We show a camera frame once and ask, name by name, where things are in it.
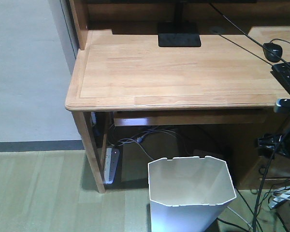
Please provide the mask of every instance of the desk drawer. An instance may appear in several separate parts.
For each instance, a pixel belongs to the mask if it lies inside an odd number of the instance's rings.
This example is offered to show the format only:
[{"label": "desk drawer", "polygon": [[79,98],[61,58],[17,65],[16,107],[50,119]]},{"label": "desk drawer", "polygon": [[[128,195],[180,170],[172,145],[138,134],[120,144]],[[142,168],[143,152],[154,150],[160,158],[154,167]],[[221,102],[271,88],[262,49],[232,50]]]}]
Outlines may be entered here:
[{"label": "desk drawer", "polygon": [[115,126],[191,125],[263,123],[265,109],[119,111],[114,112]]}]

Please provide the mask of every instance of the desk leg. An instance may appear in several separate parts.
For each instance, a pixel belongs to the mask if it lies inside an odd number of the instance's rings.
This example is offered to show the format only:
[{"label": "desk leg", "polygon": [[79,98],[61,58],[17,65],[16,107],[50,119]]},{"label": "desk leg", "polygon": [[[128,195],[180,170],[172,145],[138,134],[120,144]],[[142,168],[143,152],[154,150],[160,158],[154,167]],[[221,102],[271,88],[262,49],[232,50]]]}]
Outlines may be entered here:
[{"label": "desk leg", "polygon": [[92,174],[95,178],[99,193],[105,193],[103,183],[103,168],[101,166],[96,142],[90,124],[90,112],[72,112],[76,127],[80,133]]}]

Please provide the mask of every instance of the wastebasket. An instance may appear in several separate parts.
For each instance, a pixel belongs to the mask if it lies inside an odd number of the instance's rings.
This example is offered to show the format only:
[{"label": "wastebasket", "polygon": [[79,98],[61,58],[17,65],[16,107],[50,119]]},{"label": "wastebasket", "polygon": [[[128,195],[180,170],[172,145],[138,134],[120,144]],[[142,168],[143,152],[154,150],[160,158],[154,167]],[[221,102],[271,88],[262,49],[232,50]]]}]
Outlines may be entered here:
[{"label": "wastebasket", "polygon": [[204,232],[236,198],[225,161],[211,156],[148,164],[152,232]]}]

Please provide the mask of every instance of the monitor base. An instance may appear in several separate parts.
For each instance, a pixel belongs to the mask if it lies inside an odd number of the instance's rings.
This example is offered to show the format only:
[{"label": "monitor base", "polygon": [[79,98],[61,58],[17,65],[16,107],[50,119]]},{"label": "monitor base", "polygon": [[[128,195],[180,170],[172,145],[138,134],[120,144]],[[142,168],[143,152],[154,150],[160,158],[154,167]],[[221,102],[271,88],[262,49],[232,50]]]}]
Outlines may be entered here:
[{"label": "monitor base", "polygon": [[195,23],[158,23],[159,47],[201,47]]}]

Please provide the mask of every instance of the power strip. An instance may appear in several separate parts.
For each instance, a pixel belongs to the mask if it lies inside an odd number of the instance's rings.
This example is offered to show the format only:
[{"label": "power strip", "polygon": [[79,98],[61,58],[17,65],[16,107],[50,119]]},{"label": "power strip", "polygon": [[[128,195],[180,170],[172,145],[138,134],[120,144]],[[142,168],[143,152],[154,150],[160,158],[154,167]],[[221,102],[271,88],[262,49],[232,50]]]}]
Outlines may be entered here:
[{"label": "power strip", "polygon": [[104,179],[106,184],[112,184],[114,181],[116,167],[119,159],[119,150],[108,147],[105,154],[104,162]]},{"label": "power strip", "polygon": [[290,198],[290,189],[282,194],[279,195],[279,198],[273,198],[269,203],[270,209],[275,209],[276,207],[280,206],[287,198]]}]

